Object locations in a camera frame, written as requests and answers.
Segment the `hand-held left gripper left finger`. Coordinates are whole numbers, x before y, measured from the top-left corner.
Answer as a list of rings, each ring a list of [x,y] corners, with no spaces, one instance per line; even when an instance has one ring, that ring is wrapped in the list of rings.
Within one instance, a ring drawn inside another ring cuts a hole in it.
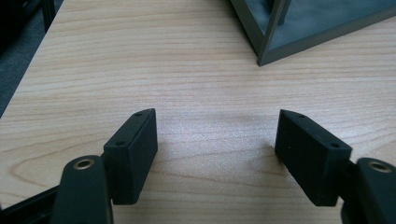
[[[105,143],[103,160],[114,204],[135,204],[158,151],[154,108],[132,114]]]

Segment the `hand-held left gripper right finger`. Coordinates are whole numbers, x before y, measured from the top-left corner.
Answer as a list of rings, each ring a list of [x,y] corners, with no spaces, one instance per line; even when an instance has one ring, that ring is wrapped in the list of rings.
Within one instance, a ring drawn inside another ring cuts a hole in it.
[[[275,153],[314,205],[336,205],[337,176],[351,152],[351,146],[308,116],[280,110]]]

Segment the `grey metal frame rack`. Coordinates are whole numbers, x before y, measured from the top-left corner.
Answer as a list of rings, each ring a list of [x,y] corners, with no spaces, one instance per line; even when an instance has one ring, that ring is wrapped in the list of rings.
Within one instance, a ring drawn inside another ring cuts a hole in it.
[[[231,0],[257,65],[396,16],[396,0]]]

